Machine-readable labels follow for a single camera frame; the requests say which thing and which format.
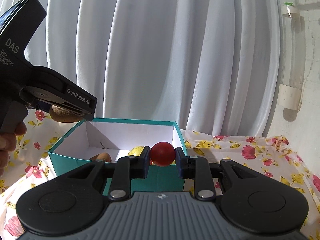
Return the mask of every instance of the curtain fold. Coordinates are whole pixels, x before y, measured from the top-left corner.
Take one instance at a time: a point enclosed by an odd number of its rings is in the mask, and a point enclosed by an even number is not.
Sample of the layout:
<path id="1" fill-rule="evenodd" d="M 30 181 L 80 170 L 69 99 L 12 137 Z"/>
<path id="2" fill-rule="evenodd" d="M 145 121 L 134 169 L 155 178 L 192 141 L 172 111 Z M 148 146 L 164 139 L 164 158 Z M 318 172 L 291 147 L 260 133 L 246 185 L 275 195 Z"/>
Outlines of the curtain fold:
<path id="1" fill-rule="evenodd" d="M 4 13 L 17 0 L 0 0 Z M 25 51 L 98 98 L 96 117 L 261 136 L 279 66 L 276 0 L 40 0 Z"/>

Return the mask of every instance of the red ball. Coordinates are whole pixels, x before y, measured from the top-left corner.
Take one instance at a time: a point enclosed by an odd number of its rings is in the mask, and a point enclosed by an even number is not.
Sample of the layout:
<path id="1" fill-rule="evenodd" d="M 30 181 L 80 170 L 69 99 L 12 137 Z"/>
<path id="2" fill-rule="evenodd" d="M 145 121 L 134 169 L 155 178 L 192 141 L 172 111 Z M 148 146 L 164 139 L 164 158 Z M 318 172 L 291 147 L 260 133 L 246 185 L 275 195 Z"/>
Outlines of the red ball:
<path id="1" fill-rule="evenodd" d="M 172 144 L 159 142 L 151 148 L 150 158 L 155 165 L 165 167 L 176 159 L 176 151 Z"/>

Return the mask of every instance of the floral tablecloth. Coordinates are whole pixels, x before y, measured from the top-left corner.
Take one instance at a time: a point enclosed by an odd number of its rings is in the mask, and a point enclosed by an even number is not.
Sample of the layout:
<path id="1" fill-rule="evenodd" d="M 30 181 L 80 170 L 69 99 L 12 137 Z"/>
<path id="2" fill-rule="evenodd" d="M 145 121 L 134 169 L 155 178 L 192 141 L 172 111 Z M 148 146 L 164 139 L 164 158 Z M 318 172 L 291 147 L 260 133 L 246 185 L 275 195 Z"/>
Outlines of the floral tablecloth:
<path id="1" fill-rule="evenodd" d="M 56 177 L 47 151 L 74 125 L 57 123 L 49 115 L 34 110 L 30 110 L 25 122 L 27 133 L 18 137 L 17 148 L 10 153 L 9 164 L 0 178 L 3 240 L 16 239 L 23 233 L 15 204 L 27 190 Z M 308 170 L 285 137 L 213 137 L 196 131 L 181 132 L 188 155 L 203 156 L 214 163 L 229 158 L 300 191 L 309 203 L 309 214 L 301 232 L 310 240 L 320 240 L 320 179 Z M 217 180 L 214 182 L 217 193 L 221 194 Z M 185 190 L 193 192 L 192 180 L 186 180 Z"/>

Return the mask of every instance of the green cardboard box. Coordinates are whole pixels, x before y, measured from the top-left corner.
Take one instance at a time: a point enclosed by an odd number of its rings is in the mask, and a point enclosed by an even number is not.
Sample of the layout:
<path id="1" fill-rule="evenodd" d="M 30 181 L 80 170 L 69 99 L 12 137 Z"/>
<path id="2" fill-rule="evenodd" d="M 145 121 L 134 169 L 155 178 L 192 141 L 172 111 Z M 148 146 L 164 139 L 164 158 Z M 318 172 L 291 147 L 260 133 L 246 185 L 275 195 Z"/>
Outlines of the green cardboard box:
<path id="1" fill-rule="evenodd" d="M 152 147 L 158 142 L 169 142 L 187 153 L 182 134 L 176 122 L 95 118 L 79 122 L 49 150 L 57 176 L 84 165 L 89 159 L 107 152 L 112 162 L 127 156 L 136 146 Z M 108 193 L 108 179 L 104 195 Z M 146 179 L 133 179 L 132 191 L 182 191 L 176 165 L 151 165 Z"/>

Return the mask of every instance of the silver screw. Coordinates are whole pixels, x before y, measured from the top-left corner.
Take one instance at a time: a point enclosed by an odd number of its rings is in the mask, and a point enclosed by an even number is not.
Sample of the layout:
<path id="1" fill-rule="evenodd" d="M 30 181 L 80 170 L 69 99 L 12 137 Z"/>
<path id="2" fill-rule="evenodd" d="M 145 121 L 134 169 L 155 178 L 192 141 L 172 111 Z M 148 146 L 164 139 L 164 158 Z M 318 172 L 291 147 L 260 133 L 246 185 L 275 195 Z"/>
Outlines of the silver screw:
<path id="1" fill-rule="evenodd" d="M 201 198 L 209 198 L 209 197 L 212 197 L 214 193 L 211 190 L 203 189 L 198 192 L 198 195 Z"/>
<path id="2" fill-rule="evenodd" d="M 110 192 L 111 197 L 113 198 L 121 198 L 125 196 L 125 191 L 122 189 L 115 189 L 113 191 Z"/>

